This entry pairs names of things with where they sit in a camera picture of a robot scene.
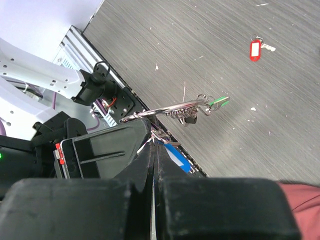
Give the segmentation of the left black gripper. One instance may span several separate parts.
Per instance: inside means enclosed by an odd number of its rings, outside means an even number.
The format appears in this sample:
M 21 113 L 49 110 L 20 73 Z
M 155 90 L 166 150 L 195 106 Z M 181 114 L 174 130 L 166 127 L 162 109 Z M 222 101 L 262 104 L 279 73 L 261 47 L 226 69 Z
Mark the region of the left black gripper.
M 94 133 L 35 147 L 44 178 L 114 178 L 151 137 L 151 124 L 140 118 Z

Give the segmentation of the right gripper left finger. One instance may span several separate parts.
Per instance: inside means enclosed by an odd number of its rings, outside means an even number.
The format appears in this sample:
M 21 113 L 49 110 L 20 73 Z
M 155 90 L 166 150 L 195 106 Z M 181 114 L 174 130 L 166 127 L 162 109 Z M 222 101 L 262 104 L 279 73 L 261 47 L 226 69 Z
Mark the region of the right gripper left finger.
M 3 240 L 149 240 L 153 147 L 113 179 L 22 179 L 0 206 Z

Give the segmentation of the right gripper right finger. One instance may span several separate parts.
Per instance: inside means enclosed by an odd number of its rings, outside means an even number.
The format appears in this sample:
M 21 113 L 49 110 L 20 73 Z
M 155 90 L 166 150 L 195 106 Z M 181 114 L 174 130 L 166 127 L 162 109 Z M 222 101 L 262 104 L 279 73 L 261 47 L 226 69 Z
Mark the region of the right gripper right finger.
M 280 185 L 265 178 L 191 177 L 154 147 L 159 240 L 299 240 Z

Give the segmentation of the blue tagged key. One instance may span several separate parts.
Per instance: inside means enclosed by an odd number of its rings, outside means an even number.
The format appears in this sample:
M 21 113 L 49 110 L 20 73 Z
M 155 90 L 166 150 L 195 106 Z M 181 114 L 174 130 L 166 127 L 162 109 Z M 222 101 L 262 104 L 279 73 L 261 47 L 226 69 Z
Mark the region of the blue tagged key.
M 189 173 L 191 165 L 187 158 L 172 144 L 163 144 L 171 160 L 178 165 L 185 173 Z

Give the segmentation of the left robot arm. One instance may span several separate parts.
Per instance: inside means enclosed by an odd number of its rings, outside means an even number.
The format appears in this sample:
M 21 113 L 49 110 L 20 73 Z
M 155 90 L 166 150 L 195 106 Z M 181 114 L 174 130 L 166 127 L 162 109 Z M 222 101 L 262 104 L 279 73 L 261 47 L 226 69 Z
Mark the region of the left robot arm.
M 92 72 L 66 68 L 0 42 L 0 182 L 22 179 L 145 180 L 151 158 L 140 152 L 151 136 L 146 119 L 90 133 L 85 124 L 35 100 L 12 84 L 28 80 L 73 103 L 90 107 L 106 102 L 124 117 L 132 101 L 104 68 Z

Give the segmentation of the metal keyring with keys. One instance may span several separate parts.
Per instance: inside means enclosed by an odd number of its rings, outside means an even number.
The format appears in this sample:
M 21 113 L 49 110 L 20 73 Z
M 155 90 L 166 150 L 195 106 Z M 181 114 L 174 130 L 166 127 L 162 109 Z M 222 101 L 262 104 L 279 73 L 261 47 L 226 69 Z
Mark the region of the metal keyring with keys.
M 122 124 L 146 118 L 151 123 L 151 139 L 154 142 L 158 141 L 163 144 L 169 144 L 172 141 L 170 135 L 157 126 L 156 123 L 152 121 L 152 118 L 159 115 L 165 115 L 179 121 L 182 125 L 195 124 L 197 122 L 198 112 L 210 116 L 213 111 L 219 110 L 230 101 L 229 96 L 222 96 L 214 100 L 211 100 L 211 98 L 211 96 L 199 94 L 195 100 L 156 108 L 154 110 L 143 112 L 136 111 L 132 115 L 121 118 L 119 122 Z

